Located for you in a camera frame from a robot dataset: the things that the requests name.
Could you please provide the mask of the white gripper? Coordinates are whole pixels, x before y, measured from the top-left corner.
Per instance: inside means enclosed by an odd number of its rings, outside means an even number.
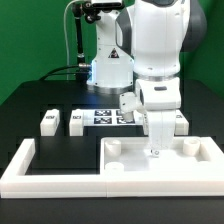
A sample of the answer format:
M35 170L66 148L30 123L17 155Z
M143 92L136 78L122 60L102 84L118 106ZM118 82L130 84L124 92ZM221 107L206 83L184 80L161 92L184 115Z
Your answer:
M152 156L158 158L160 151L171 146L175 125L176 111L147 111L148 143Z

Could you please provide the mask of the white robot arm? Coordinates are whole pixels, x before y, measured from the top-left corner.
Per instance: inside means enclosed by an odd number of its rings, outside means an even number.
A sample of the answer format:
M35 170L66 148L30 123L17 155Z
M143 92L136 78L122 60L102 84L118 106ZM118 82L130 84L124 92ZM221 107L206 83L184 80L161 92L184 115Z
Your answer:
M207 24L198 0L90 0L97 56L88 88L118 93L123 117L144 115L154 157L171 146L181 106L179 54L195 49Z

